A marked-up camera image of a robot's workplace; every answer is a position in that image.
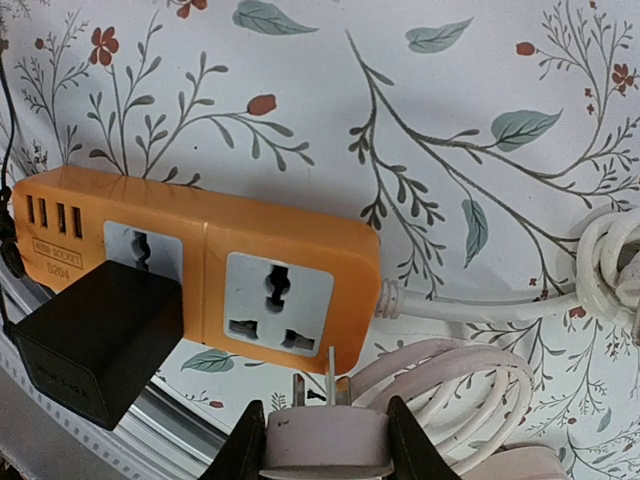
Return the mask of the pink round power socket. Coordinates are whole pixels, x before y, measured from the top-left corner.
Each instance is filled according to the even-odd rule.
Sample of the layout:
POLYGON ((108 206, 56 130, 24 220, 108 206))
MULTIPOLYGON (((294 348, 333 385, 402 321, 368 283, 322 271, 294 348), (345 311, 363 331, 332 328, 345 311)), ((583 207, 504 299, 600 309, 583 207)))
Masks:
POLYGON ((479 479, 566 480, 568 475, 558 457, 548 447, 523 446, 489 457, 480 465, 479 479))

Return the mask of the orange power strip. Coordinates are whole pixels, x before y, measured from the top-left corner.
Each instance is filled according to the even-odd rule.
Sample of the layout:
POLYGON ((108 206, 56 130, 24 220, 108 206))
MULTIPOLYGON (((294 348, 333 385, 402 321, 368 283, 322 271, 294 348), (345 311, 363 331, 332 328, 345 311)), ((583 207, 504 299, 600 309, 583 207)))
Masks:
POLYGON ((377 234, 349 219, 65 166, 17 182, 27 274, 62 290, 106 259, 182 285, 186 339, 323 373, 358 362, 381 290, 377 234))

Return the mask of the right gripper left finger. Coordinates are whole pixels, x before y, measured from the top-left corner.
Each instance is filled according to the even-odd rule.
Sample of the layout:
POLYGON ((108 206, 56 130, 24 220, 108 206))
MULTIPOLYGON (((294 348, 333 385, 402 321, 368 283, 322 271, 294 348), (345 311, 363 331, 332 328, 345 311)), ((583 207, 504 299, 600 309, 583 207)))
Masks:
POLYGON ((252 400, 200 480, 259 480, 266 447, 263 403, 252 400))

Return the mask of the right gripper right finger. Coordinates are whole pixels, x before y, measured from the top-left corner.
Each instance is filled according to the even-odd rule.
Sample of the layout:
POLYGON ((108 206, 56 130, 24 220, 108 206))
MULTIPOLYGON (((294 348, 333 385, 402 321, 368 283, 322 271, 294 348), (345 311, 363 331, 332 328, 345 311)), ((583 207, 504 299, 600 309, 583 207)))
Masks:
POLYGON ((404 400, 396 395, 387 405, 388 439, 393 471, 388 480, 460 480, 444 461, 404 400))

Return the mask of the black plug adapter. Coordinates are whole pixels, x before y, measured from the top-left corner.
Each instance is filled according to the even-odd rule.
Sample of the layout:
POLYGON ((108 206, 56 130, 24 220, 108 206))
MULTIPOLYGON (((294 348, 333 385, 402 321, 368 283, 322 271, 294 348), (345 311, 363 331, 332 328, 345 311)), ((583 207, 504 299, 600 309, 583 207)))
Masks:
POLYGON ((7 323, 30 382, 111 430, 184 334, 184 245, 152 228, 143 182, 61 165, 1 187, 1 255, 53 291, 7 323))

